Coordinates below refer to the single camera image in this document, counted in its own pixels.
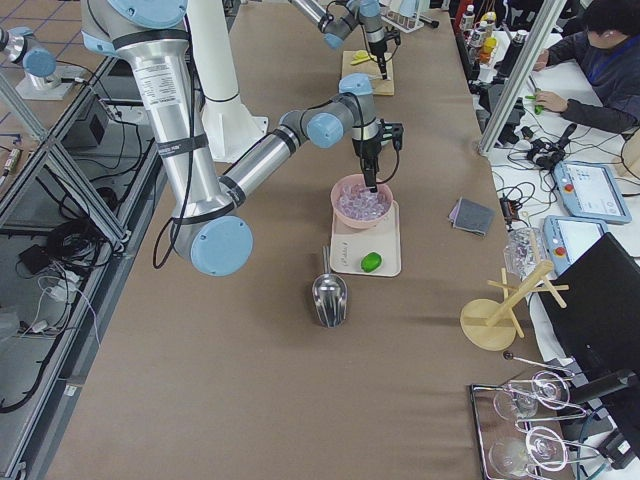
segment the black monitor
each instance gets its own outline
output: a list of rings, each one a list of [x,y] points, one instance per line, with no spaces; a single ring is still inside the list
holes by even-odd
[[[540,298],[565,353],[590,382],[622,369],[640,375],[640,267],[607,233],[555,284],[567,308],[550,294]],[[601,398],[632,451],[640,457],[640,386]]]

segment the pink bowl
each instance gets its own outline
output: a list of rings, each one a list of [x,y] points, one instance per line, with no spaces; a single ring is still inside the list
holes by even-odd
[[[382,193],[387,200],[389,200],[389,208],[386,212],[380,215],[378,218],[373,220],[356,220],[354,218],[347,217],[344,213],[340,211],[338,207],[338,200],[340,199],[340,194],[342,192],[342,187],[344,185],[364,185],[364,176],[361,173],[357,173],[355,175],[348,175],[344,178],[338,180],[338,182],[331,189],[331,205],[333,206],[333,211],[336,214],[336,217],[351,228],[356,228],[359,230],[364,230],[366,228],[371,228],[380,221],[385,218],[389,214],[389,210],[391,210],[391,203],[393,202],[393,194],[391,193],[391,189],[386,185],[378,185],[378,191]]]

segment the person's hand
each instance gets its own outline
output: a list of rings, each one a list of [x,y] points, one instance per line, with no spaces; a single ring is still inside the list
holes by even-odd
[[[547,63],[549,63],[549,50],[545,48],[533,65],[533,70],[540,71],[547,66]]]
[[[556,113],[562,113],[569,108],[569,102],[560,95],[545,91],[539,91],[536,93],[535,104]]]

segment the dark shirt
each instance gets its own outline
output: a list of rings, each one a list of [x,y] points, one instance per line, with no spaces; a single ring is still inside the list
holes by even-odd
[[[578,62],[603,106],[569,99],[563,118],[614,133],[640,124],[640,36],[600,50],[589,44],[585,32],[579,32],[549,48],[547,65],[571,59]]]

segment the ice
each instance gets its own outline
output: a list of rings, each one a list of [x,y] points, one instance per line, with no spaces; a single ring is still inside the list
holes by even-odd
[[[375,220],[387,213],[389,199],[380,192],[372,193],[364,184],[343,185],[338,209],[353,220]]]

